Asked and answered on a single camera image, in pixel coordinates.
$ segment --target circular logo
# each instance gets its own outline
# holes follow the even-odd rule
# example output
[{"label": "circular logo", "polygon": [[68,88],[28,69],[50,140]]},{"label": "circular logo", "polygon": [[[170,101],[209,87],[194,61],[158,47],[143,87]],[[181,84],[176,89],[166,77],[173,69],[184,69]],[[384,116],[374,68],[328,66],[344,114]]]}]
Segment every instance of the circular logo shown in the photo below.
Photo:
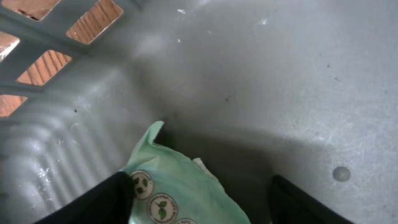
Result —
[{"label": "circular logo", "polygon": [[155,194],[148,201],[149,218],[156,224],[172,223],[177,214],[177,203],[167,194]]},{"label": "circular logo", "polygon": [[177,220],[175,224],[197,224],[197,223],[189,218],[181,218]]},{"label": "circular logo", "polygon": [[148,198],[154,190],[154,181],[150,175],[143,170],[136,170],[130,174],[134,181],[134,196],[136,199]]}]

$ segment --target compostable bag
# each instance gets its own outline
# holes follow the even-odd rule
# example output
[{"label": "compostable bag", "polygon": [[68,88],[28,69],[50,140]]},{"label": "compostable bag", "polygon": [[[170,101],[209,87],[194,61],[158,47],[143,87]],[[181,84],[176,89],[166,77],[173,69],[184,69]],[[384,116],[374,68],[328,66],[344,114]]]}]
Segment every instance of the compostable bag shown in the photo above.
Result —
[{"label": "compostable bag", "polygon": [[134,181],[129,223],[250,223],[200,159],[154,143],[163,124],[147,130],[123,169]]}]

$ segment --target circular indentation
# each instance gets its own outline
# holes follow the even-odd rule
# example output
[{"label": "circular indentation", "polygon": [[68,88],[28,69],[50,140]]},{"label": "circular indentation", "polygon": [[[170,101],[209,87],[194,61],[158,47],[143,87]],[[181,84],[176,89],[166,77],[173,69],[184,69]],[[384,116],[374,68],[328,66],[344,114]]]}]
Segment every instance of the circular indentation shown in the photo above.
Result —
[{"label": "circular indentation", "polygon": [[340,182],[345,182],[351,177],[351,172],[347,167],[336,167],[333,171],[333,177]]}]

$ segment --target gray plastic basket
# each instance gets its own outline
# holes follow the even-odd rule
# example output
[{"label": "gray plastic basket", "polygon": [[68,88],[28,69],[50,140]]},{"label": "gray plastic basket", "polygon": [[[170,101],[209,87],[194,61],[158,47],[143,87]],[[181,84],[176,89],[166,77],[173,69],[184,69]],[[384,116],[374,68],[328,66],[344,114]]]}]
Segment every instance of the gray plastic basket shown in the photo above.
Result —
[{"label": "gray plastic basket", "polygon": [[[0,120],[0,223],[85,193],[158,119],[253,223],[269,220],[272,174],[353,222],[398,222],[395,1],[114,1],[122,16],[88,45],[65,33],[96,0],[41,21],[0,7],[21,40],[0,95],[28,97]],[[43,86],[15,82],[46,50],[72,61]]]}]

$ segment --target leaf icon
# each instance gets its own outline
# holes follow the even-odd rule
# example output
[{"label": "leaf icon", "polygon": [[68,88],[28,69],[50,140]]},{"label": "leaf icon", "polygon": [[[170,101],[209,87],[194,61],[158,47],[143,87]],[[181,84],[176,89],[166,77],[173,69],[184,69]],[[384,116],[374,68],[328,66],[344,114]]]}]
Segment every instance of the leaf icon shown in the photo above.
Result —
[{"label": "leaf icon", "polygon": [[166,207],[166,205],[167,205],[167,202],[161,202],[161,203],[159,204],[159,207],[160,207],[160,208],[164,208],[164,207]]},{"label": "leaf icon", "polygon": [[142,187],[138,187],[138,188],[137,188],[137,192],[138,192],[139,194],[142,194],[142,193],[145,192],[145,190],[143,190]]},{"label": "leaf icon", "polygon": [[159,209],[159,215],[161,220],[166,218],[166,210],[164,208]]}]

